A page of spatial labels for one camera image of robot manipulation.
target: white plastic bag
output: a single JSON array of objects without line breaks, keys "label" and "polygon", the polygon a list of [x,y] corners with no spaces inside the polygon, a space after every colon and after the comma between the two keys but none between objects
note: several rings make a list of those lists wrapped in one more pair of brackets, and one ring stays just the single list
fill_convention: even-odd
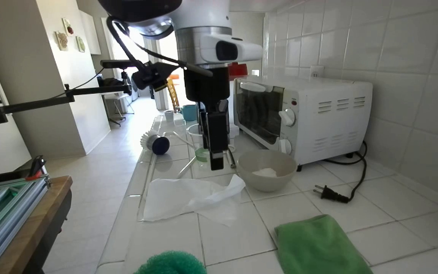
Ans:
[{"label": "white plastic bag", "polygon": [[205,180],[153,180],[149,183],[141,221],[155,222],[196,212],[220,224],[235,219],[232,196],[244,189],[244,181],[232,175],[226,187]]}]

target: wall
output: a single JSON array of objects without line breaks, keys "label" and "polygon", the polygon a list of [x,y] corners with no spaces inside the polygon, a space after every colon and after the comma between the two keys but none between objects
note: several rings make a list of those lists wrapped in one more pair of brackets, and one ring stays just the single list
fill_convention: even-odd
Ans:
[{"label": "wall", "polygon": [[[74,0],[54,6],[41,0],[38,5],[35,0],[0,0],[0,81],[10,104],[60,94],[63,84],[74,87],[94,75],[89,55],[54,52],[51,24],[56,27],[60,17],[68,17],[83,37]],[[19,113],[15,120],[31,155],[82,155],[109,133],[98,96],[80,96],[71,107]]]},{"label": "wall", "polygon": [[[95,75],[95,69],[88,53],[88,47],[83,53],[77,52],[76,49],[74,37],[79,35],[85,40],[85,29],[76,0],[36,0],[36,5],[62,82],[68,84],[69,87],[86,82]],[[53,38],[53,32],[62,29],[62,18],[68,20],[74,31],[74,35],[68,38],[68,50],[59,50]],[[94,79],[83,87],[97,87],[97,81]],[[109,134],[101,96],[77,96],[76,102],[69,104],[69,110],[73,113],[83,151],[92,151]]]},{"label": "wall", "polygon": [[307,0],[264,20],[264,72],[374,82],[369,157],[438,190],[438,0]]},{"label": "wall", "polygon": [[[35,0],[0,0],[0,82],[10,104],[62,93]],[[31,155],[82,154],[68,105],[13,116]]]},{"label": "wall", "polygon": [[[263,44],[263,18],[260,12],[229,12],[232,37]],[[247,70],[260,70],[261,61],[247,61]]]},{"label": "wall", "polygon": [[[108,12],[100,6],[98,0],[77,0],[77,6],[80,11],[89,14],[91,17],[94,17],[94,24],[95,24],[95,34],[97,34],[97,41],[98,41],[98,47],[100,47],[100,55],[92,55],[92,62],[94,67],[98,70],[100,66],[100,59],[112,59],[109,56],[109,49],[108,49],[108,43],[103,34],[103,26],[101,26],[101,18],[108,17]],[[104,78],[112,78],[112,70],[103,70],[101,75]]]}]

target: bottle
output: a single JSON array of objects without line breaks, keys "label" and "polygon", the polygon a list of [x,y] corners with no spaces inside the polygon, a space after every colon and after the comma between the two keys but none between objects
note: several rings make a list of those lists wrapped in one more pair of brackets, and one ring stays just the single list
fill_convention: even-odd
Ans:
[{"label": "bottle", "polygon": [[147,131],[146,134],[142,134],[139,143],[142,149],[149,149],[155,155],[162,155],[170,148],[168,139],[158,136],[155,131]]}]

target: green towel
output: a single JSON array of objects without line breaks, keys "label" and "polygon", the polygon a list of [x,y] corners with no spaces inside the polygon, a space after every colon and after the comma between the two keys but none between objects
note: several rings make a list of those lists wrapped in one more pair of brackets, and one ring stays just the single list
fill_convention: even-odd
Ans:
[{"label": "green towel", "polygon": [[285,274],[371,274],[337,222],[327,215],[276,227],[276,241]]}]

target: white bowl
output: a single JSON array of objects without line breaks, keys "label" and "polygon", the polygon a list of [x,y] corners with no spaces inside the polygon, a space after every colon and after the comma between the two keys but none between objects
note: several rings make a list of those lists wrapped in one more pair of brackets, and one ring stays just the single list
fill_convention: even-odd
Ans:
[{"label": "white bowl", "polygon": [[244,183],[261,192],[282,189],[296,172],[296,163],[290,155],[275,151],[249,151],[238,157],[237,174]]}]

